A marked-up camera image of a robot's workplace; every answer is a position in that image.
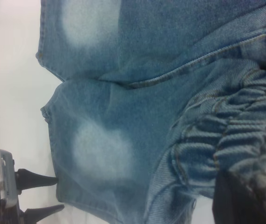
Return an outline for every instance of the jeans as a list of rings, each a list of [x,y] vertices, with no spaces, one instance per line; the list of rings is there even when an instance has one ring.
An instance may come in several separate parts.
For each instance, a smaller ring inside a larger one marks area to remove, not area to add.
[[[266,167],[266,0],[42,0],[36,57],[61,202],[190,223],[219,170]]]

